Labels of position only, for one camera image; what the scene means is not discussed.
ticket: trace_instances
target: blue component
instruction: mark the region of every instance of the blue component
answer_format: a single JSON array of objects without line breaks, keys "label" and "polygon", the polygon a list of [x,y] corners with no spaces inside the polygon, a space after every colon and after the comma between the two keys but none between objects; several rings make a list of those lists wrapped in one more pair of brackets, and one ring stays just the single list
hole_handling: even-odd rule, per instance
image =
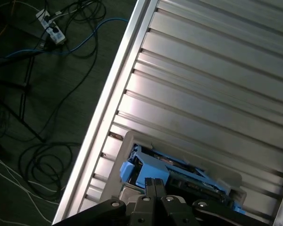
[{"label": "blue component", "polygon": [[242,209],[241,205],[237,202],[234,202],[233,210],[238,213],[245,214],[245,211]]},{"label": "blue component", "polygon": [[[171,156],[167,156],[161,152],[158,152],[156,150],[152,150],[153,152],[160,154],[164,157],[167,157],[173,161],[179,162],[181,164],[187,165],[187,163],[180,161],[178,159],[172,158]],[[130,154],[129,159],[123,163],[121,169],[120,169],[120,176],[122,179],[122,182],[128,182],[128,180],[131,177],[132,171],[135,167],[134,164],[131,162],[135,159],[138,158],[139,161],[142,163],[141,171],[139,172],[139,175],[136,179],[136,185],[142,188],[145,188],[145,178],[160,178],[164,181],[164,184],[167,183],[167,180],[170,176],[170,170],[175,171],[177,173],[183,174],[189,178],[196,179],[202,183],[205,183],[206,185],[211,185],[215,186],[218,188],[220,191],[224,191],[226,193],[226,190],[221,187],[219,184],[217,184],[214,180],[212,180],[208,175],[206,175],[203,171],[200,169],[197,169],[197,172],[201,175],[196,175],[194,173],[188,172],[184,169],[181,169],[175,165],[171,165],[168,162],[162,161],[160,159],[154,158],[150,155],[147,155],[142,152],[142,147],[137,145],[133,148],[133,151]],[[242,210],[241,206],[234,202],[233,205],[233,210],[245,214],[245,211]]]},{"label": "blue component", "polygon": [[120,176],[122,179],[122,182],[127,182],[131,176],[131,173],[134,169],[134,165],[128,161],[125,161],[120,169]]},{"label": "blue component", "polygon": [[[211,186],[215,186],[219,190],[226,192],[226,190],[223,187],[218,185],[215,181],[213,181],[207,176],[206,177],[198,176],[194,173],[188,172],[184,169],[178,168],[167,162],[161,161],[159,159],[153,158],[152,156],[142,153],[142,149],[140,146],[134,148],[133,154],[130,156],[127,162],[130,163],[130,161],[132,161],[135,157],[137,157],[143,163],[141,171],[136,180],[136,185],[142,188],[145,188],[145,178],[161,178],[166,184],[168,177],[170,175],[168,169],[170,169],[182,173],[188,177],[199,180],[203,183],[209,184]],[[125,182],[128,181],[130,177],[128,177],[127,175],[130,175],[132,170],[133,170],[132,167],[128,168],[127,164],[125,165],[123,164],[121,168],[121,178],[123,181]]]}]

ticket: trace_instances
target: power plug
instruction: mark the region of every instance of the power plug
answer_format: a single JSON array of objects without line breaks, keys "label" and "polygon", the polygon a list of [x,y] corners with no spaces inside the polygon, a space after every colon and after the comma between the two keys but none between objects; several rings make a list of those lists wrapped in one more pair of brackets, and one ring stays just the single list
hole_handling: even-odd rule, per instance
[{"label": "power plug", "polygon": [[50,20],[50,14],[47,11],[44,12],[44,9],[41,10],[36,14],[36,17],[56,45],[63,44],[66,41],[65,35],[59,29],[56,22]]}]

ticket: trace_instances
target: bolt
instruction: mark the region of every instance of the bolt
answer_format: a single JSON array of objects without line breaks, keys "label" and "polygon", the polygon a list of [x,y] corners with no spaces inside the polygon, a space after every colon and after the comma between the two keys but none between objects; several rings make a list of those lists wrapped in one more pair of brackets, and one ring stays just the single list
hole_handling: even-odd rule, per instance
[{"label": "bolt", "polygon": [[174,200],[174,198],[171,197],[171,196],[168,196],[168,197],[166,198],[166,200],[170,202],[170,201]]},{"label": "bolt", "polygon": [[116,206],[119,206],[119,203],[118,202],[113,202],[111,205],[116,207]]},{"label": "bolt", "polygon": [[151,198],[149,198],[149,197],[143,197],[142,199],[143,199],[144,201],[150,201]]},{"label": "bolt", "polygon": [[207,207],[207,204],[205,202],[199,202],[198,205],[200,207]]}]

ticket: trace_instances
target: metal rail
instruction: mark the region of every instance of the metal rail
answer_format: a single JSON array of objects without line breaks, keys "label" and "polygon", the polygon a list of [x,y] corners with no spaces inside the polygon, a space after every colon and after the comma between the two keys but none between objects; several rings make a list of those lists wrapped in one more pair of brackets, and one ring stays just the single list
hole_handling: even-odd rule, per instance
[{"label": "metal rail", "polygon": [[129,130],[240,173],[247,215],[272,224],[283,198],[283,2],[138,0],[54,223],[100,201]]}]

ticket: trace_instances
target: electrical cord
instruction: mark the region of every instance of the electrical cord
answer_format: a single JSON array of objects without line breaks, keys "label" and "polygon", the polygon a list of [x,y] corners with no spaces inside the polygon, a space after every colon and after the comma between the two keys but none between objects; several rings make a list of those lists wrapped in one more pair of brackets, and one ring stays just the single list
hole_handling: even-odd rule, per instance
[{"label": "electrical cord", "polygon": [[[16,171],[14,171],[11,167],[9,167],[8,165],[6,165],[2,160],[0,160],[0,164],[1,164],[2,166],[4,166],[6,169],[8,169],[9,171],[12,171],[12,172],[13,172],[14,174],[16,174],[18,177],[22,178],[20,174],[18,174],[18,173],[17,173]],[[44,189],[47,190],[47,191],[50,191],[50,192],[57,192],[56,190],[49,189],[49,188],[47,188],[47,187],[45,187],[45,186],[43,186],[43,185],[41,185],[41,184],[39,184],[39,183],[37,183],[37,182],[31,181],[31,180],[29,180],[28,182],[31,183],[31,184],[38,185],[38,186],[44,188]]]},{"label": "electrical cord", "polygon": [[[80,147],[79,143],[56,142],[50,144],[37,144],[25,149],[18,159],[18,171],[26,184],[34,193],[42,199],[56,201],[61,198],[62,185],[61,179],[68,169],[70,169],[73,160],[73,147]],[[66,154],[61,151],[63,148],[68,152],[69,158],[66,164],[62,158]],[[42,184],[53,185],[57,189],[55,192],[44,192],[30,183],[30,177]]]},{"label": "electrical cord", "polygon": [[47,0],[44,0],[44,8],[43,8],[43,12],[38,16],[36,17],[32,22],[30,22],[29,24],[33,24],[34,22],[36,22],[37,20],[39,20],[39,18],[43,15],[45,15],[46,11],[49,10],[49,4],[47,2]]},{"label": "electrical cord", "polygon": [[[18,185],[22,186],[21,183],[11,174],[11,172],[9,171],[9,169],[7,167],[5,167],[7,172],[10,174],[10,176],[18,183]],[[34,202],[33,198],[30,196],[30,194],[28,192],[26,192],[29,199],[32,201],[33,205],[35,206],[35,208],[37,209],[38,213],[40,214],[40,216],[45,220],[47,221],[48,223],[52,223],[50,220],[48,220],[43,214],[42,212],[39,210],[37,204]]]},{"label": "electrical cord", "polygon": [[99,25],[95,28],[95,30],[91,33],[91,35],[89,35],[84,41],[82,41],[75,48],[73,48],[72,50],[67,51],[67,52],[47,52],[47,51],[44,51],[44,50],[37,50],[37,49],[22,49],[22,50],[13,52],[11,54],[8,54],[5,58],[9,58],[9,57],[11,57],[13,55],[17,55],[17,54],[23,53],[23,52],[41,52],[41,53],[54,54],[54,55],[66,55],[66,54],[69,54],[70,52],[74,52],[74,51],[78,50],[83,44],[85,44],[103,24],[105,24],[105,23],[107,23],[109,21],[113,21],[113,20],[120,20],[120,21],[128,22],[128,20],[122,19],[122,18],[118,18],[118,17],[104,20],[103,22],[99,23]]},{"label": "electrical cord", "polygon": [[[13,14],[14,14],[15,2],[16,2],[16,0],[13,0],[13,6],[12,6],[12,8],[11,8],[10,16],[13,16]],[[4,26],[4,28],[1,30],[1,32],[0,32],[0,37],[1,37],[2,34],[5,32],[5,30],[6,30],[7,27],[8,27],[8,25],[6,24],[6,25]]]},{"label": "electrical cord", "polygon": [[18,223],[18,222],[2,220],[1,218],[0,218],[0,221],[3,222],[3,223],[6,223],[6,224],[21,225],[21,226],[29,226],[29,225],[22,224],[22,223]]},{"label": "electrical cord", "polygon": [[[17,0],[14,1],[14,2],[15,2],[15,3],[20,3],[20,4],[23,4],[23,5],[26,5],[26,6],[30,7],[30,8],[33,8],[33,9],[36,10],[37,12],[39,12],[39,10],[38,10],[36,7],[30,5],[30,4],[26,3],[26,2],[17,1]],[[0,8],[3,7],[3,6],[9,5],[10,3],[11,3],[10,1],[9,1],[9,2],[6,2],[6,3],[3,3],[3,4],[0,5]]]},{"label": "electrical cord", "polygon": [[[92,4],[96,3],[96,7],[94,10],[90,9],[89,7],[92,6]],[[89,5],[89,7],[87,9],[89,9],[91,11],[91,15],[89,16],[86,16],[84,10],[81,10],[81,11],[77,11],[76,13],[74,13],[68,20],[66,26],[65,26],[65,30],[64,30],[64,34],[67,35],[67,30],[71,24],[72,21],[78,21],[78,22],[81,22],[81,21],[86,21],[88,22],[90,28],[92,31],[94,31],[94,27],[92,25],[92,22],[96,24],[97,20],[100,20],[100,19],[103,19],[106,15],[106,7],[105,5],[101,2],[101,1],[92,1]],[[95,17],[95,15],[97,15],[101,8],[103,8],[103,14],[98,16],[98,17]],[[79,20],[79,19],[76,19],[77,15],[79,13],[82,13],[83,15],[83,19]],[[95,46],[93,48],[93,50],[87,54],[87,55],[77,55],[75,53],[73,53],[73,51],[71,51],[68,43],[66,43],[66,48],[67,50],[69,51],[70,54],[72,54],[73,56],[77,57],[77,58],[81,58],[81,59],[87,59],[87,58],[90,58],[94,53],[95,53],[95,48],[96,48],[96,44],[98,43],[98,36],[97,36],[97,33],[94,34],[94,42],[95,42]]]},{"label": "electrical cord", "polygon": [[0,173],[0,176],[2,176],[4,179],[8,180],[8,181],[11,182],[12,184],[16,185],[17,187],[21,188],[23,191],[28,192],[28,193],[31,194],[33,197],[36,197],[36,198],[38,198],[38,199],[42,199],[42,200],[44,200],[44,201],[46,201],[46,202],[49,202],[49,203],[51,203],[51,204],[58,205],[58,203],[56,203],[56,202],[51,202],[51,201],[48,201],[48,200],[46,200],[46,199],[43,199],[43,198],[41,198],[41,197],[35,195],[35,194],[32,193],[31,191],[27,190],[27,189],[24,188],[23,186],[18,185],[17,183],[15,183],[14,181],[12,181],[11,179],[9,179],[8,177],[4,176],[4,175],[1,174],[1,173]]},{"label": "electrical cord", "polygon": [[[101,22],[97,27],[96,29],[92,32],[92,34],[87,38],[85,39],[80,45],[78,45],[76,48],[74,49],[78,49],[80,48],[88,39],[90,39],[95,33],[96,31],[105,23],[109,22],[109,21],[113,21],[113,20],[121,20],[121,21],[125,21],[127,22],[127,20],[125,19],[122,19],[122,18],[110,18],[110,19],[107,19],[103,22]],[[55,115],[55,118],[57,116],[57,113],[59,111],[59,109],[61,108],[62,104],[64,103],[64,101],[73,93],[75,92],[80,86],[81,84],[86,80],[86,78],[88,77],[89,73],[91,72],[91,70],[93,69],[94,65],[95,65],[95,62],[96,62],[96,59],[97,59],[97,52],[98,52],[98,45],[96,44],[95,46],[95,58],[94,58],[94,61],[90,67],[90,69],[88,70],[88,72],[86,73],[86,75],[82,78],[82,80],[59,102],[59,104],[54,108],[54,110],[52,111],[52,113],[50,114],[49,118],[47,119],[47,121],[45,122],[44,126],[42,127],[42,129],[40,130],[40,132],[38,132],[38,135],[40,135],[44,130],[45,128],[48,126],[51,118]],[[11,139],[14,139],[14,140],[17,140],[17,141],[20,141],[20,142],[29,142],[29,141],[32,141],[35,139],[35,137],[32,137],[30,139],[19,139],[19,138],[16,138],[16,137],[13,137],[9,134],[6,134],[7,137],[10,137]]]}]

